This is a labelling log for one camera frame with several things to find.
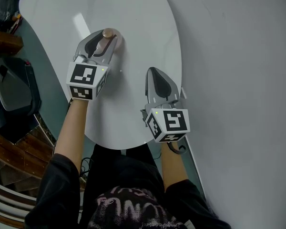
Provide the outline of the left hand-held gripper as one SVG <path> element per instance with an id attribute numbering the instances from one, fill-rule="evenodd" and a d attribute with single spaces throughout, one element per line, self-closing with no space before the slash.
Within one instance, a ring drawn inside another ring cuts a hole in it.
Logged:
<path id="1" fill-rule="evenodd" d="M 107 81 L 107 64 L 117 45 L 117 35 L 104 38 L 102 32 L 96 31 L 80 41 L 75 61 L 69 63 L 66 85 L 72 99 L 95 100 Z"/>

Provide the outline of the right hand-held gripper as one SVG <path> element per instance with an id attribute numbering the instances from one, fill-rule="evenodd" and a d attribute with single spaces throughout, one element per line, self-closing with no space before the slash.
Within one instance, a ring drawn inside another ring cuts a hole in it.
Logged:
<path id="1" fill-rule="evenodd" d="M 174 142 L 179 142 L 190 132 L 188 110 L 183 108 L 179 100 L 177 85 L 166 73 L 150 67 L 145 78 L 145 95 L 148 104 L 141 113 L 154 141 L 166 143 L 178 155 L 184 154 L 187 151 L 185 146 L 173 146 Z"/>

